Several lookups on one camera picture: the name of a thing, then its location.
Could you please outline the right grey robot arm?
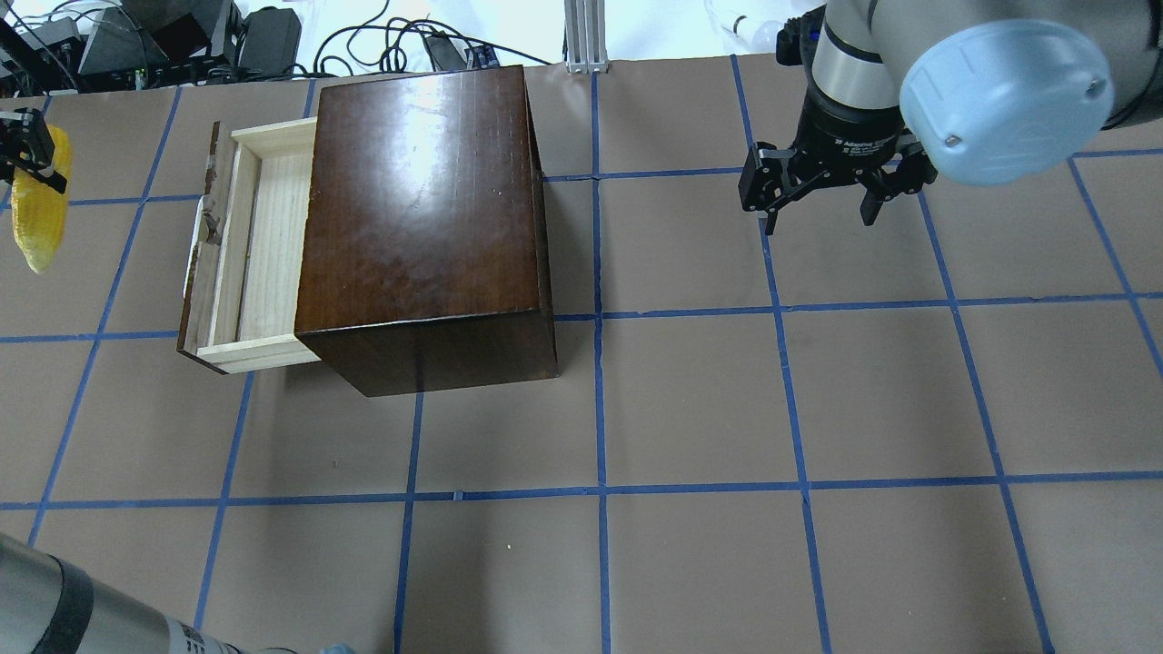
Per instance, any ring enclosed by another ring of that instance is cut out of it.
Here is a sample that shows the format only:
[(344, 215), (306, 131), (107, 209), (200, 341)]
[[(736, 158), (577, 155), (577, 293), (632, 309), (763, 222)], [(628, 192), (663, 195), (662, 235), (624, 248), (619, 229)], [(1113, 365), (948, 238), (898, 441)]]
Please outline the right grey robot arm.
[(768, 219), (859, 186), (862, 223), (947, 177), (1043, 173), (1160, 119), (1158, 1), (819, 1), (775, 34), (806, 87), (795, 136), (750, 145), (741, 208)]

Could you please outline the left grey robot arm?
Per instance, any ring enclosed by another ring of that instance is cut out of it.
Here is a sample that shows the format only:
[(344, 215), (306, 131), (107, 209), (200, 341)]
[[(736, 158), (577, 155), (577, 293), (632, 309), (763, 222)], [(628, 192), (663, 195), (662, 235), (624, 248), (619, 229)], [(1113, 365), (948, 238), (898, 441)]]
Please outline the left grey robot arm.
[[(42, 111), (3, 111), (3, 182), (14, 241), (34, 273), (53, 264), (64, 236), (72, 152)], [(240, 653), (92, 577), (83, 568), (3, 534), (5, 653)]]

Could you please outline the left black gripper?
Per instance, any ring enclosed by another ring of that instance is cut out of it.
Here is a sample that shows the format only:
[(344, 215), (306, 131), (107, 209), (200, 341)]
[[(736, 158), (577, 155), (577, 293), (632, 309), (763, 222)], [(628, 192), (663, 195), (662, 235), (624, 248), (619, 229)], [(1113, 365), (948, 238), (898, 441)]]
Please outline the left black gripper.
[(1, 112), (1, 173), (5, 183), (15, 182), (16, 171), (30, 175), (55, 193), (67, 190), (66, 175), (55, 166), (55, 140), (41, 109)]

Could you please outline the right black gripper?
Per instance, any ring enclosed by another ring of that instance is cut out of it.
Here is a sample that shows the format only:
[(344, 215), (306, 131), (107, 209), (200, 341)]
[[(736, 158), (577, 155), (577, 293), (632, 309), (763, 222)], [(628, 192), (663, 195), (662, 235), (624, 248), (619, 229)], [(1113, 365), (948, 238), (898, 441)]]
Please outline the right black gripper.
[(916, 194), (936, 178), (939, 170), (906, 131), (898, 106), (852, 107), (809, 86), (792, 145), (750, 145), (739, 196), (743, 211), (764, 214), (764, 234), (772, 236), (782, 208), (814, 190), (859, 183), (861, 223), (872, 226), (885, 202)]

